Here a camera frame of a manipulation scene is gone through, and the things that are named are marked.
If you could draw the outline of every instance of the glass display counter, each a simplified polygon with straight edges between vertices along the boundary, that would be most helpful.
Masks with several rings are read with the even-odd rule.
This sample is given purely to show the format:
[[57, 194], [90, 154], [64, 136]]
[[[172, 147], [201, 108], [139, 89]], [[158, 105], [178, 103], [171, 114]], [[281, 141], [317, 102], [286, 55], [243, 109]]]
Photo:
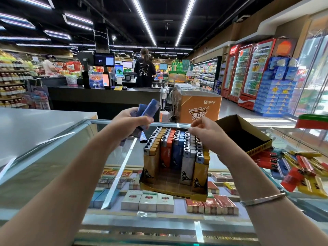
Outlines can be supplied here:
[[[78, 155], [88, 141], [110, 121], [83, 120], [63, 131], [53, 139], [18, 157], [7, 172], [0, 176], [0, 221], [13, 217], [20, 208], [49, 184]], [[150, 136], [157, 126], [188, 128], [190, 124], [153, 123], [145, 134]], [[288, 136], [296, 129], [259, 129], [273, 140], [273, 146], [281, 149], [309, 149], [305, 144]], [[260, 245], [247, 211], [240, 204], [239, 196], [232, 196], [213, 181], [220, 195], [227, 195], [238, 207], [239, 215], [207, 215], [187, 213], [185, 200], [174, 198], [174, 212], [143, 212], [121, 210], [121, 201], [129, 190], [129, 182], [143, 167], [143, 144], [136, 138], [128, 138], [123, 147], [118, 147], [108, 157], [107, 168], [132, 170], [113, 201], [111, 209], [88, 209], [76, 234], [75, 244], [108, 245], [153, 244], [153, 245]], [[211, 152], [209, 172], [229, 174], [228, 169]], [[328, 181], [324, 180], [328, 192]], [[328, 234], [328, 203], [309, 196], [294, 195], [289, 198], [305, 214]]]

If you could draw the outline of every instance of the floor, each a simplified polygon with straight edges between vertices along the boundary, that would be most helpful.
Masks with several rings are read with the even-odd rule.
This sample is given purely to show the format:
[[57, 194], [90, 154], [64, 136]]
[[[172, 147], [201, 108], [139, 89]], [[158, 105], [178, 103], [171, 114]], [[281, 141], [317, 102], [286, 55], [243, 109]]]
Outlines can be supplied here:
[[219, 117], [229, 115], [239, 115], [255, 126], [274, 127], [274, 128], [294, 128], [296, 121], [288, 118], [276, 118], [259, 116], [256, 113], [238, 106], [236, 103], [222, 98]]

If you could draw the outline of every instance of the shopper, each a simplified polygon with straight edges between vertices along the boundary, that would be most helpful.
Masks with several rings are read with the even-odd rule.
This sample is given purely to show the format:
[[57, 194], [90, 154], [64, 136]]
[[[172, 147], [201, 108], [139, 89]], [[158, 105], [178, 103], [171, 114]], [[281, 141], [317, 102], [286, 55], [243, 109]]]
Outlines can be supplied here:
[[53, 55], [47, 55], [46, 59], [42, 62], [43, 69], [46, 72], [46, 75], [50, 75], [51, 73], [57, 72], [56, 68], [54, 67], [52, 60], [55, 57]]
[[[145, 116], [131, 117], [130, 113], [137, 109], [117, 115], [58, 177], [2, 226], [0, 246], [71, 244], [109, 154], [136, 127], [153, 122]], [[243, 201], [279, 194], [255, 162], [215, 122], [200, 118], [189, 131], [219, 155], [230, 170]], [[246, 206], [246, 209], [261, 245], [328, 245], [327, 235], [285, 197]]]
[[150, 61], [149, 51], [145, 47], [141, 49], [141, 58], [135, 63], [134, 72], [137, 74], [136, 86], [152, 87], [153, 79], [156, 77], [156, 70], [154, 64]]

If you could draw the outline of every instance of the hand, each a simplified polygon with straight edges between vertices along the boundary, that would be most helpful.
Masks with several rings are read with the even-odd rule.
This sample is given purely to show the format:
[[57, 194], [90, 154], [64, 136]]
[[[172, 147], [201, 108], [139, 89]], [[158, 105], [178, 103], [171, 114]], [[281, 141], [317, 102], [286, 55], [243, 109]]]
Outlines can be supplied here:
[[129, 108], [121, 111], [109, 125], [104, 129], [108, 130], [112, 140], [119, 143], [121, 140], [129, 137], [138, 126], [148, 127], [153, 118], [148, 116], [132, 117], [131, 114], [138, 111], [138, 107]]
[[198, 137], [203, 145], [219, 155], [224, 148], [222, 144], [233, 142], [216, 122], [205, 116], [195, 120], [189, 128], [189, 132]]

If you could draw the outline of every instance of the bracelet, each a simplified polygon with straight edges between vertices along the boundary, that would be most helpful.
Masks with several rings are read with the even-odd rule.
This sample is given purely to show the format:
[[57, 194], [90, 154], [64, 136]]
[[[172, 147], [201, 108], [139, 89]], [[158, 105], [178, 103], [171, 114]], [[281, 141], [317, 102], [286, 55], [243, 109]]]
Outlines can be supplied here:
[[241, 201], [240, 203], [242, 204], [242, 206], [253, 206], [253, 205], [259, 205], [259, 204], [263, 204], [266, 202], [270, 202], [272, 200], [276, 200], [278, 198], [283, 198], [286, 196], [286, 192], [281, 190], [279, 194], [277, 195], [273, 195], [270, 197], [265, 197], [265, 198], [258, 198], [258, 199], [252, 199], [252, 200], [248, 200], [248, 201]]

